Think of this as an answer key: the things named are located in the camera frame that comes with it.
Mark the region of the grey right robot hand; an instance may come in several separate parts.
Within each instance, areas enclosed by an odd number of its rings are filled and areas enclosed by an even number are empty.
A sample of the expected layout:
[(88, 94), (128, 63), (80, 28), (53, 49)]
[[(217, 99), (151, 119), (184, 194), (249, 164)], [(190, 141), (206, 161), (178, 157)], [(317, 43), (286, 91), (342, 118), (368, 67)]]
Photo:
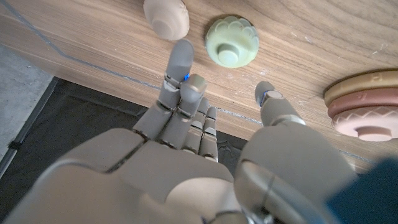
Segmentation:
[(218, 160), (216, 109), (190, 73), (189, 40), (173, 47), (156, 102), (131, 129), (72, 149), (6, 223), (337, 223), (327, 200), (356, 173), (270, 83), (255, 90), (262, 127), (235, 172)]

